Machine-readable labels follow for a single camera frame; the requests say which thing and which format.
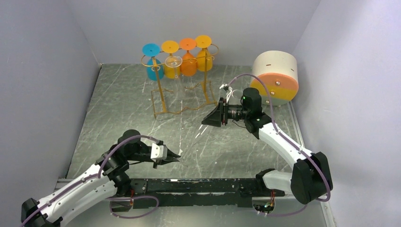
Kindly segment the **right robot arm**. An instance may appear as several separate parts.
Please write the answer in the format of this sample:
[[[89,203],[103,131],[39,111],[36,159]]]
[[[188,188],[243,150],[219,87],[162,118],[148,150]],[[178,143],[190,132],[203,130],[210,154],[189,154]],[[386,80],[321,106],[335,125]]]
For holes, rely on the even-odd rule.
[[[257,89],[246,88],[239,101],[240,104],[234,105],[227,98],[220,98],[217,107],[201,123],[221,127],[229,120],[242,120],[250,134],[272,147],[291,166],[291,173],[274,169],[261,171],[255,183],[256,192],[261,196],[272,190],[289,192],[302,204],[321,200],[324,195],[329,199],[333,184],[327,157],[302,147],[286,135],[263,111]]]

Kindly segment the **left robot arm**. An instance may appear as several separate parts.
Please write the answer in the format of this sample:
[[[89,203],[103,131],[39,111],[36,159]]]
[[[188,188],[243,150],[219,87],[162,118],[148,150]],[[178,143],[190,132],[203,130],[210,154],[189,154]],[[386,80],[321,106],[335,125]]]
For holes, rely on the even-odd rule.
[[[63,227],[78,214],[110,197],[133,205],[140,196],[126,174],[130,162],[150,162],[157,168],[178,162],[180,158],[162,140],[127,130],[80,176],[48,196],[23,202],[21,226]]]

